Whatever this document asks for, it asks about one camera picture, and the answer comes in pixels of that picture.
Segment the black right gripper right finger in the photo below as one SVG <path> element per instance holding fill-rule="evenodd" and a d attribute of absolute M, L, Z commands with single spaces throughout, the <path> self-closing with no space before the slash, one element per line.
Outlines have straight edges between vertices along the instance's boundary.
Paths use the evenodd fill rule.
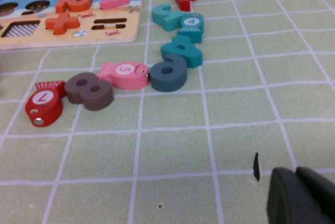
<path fill-rule="evenodd" d="M 308 167 L 298 167 L 296 174 L 306 185 L 323 213 L 334 223 L 334 183 Z"/>

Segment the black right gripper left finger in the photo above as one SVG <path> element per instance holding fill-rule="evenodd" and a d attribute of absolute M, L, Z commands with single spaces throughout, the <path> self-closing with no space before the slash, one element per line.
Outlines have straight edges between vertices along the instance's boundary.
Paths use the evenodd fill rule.
<path fill-rule="evenodd" d="M 269 223 L 332 223 L 296 171 L 273 169 L 267 199 Z"/>

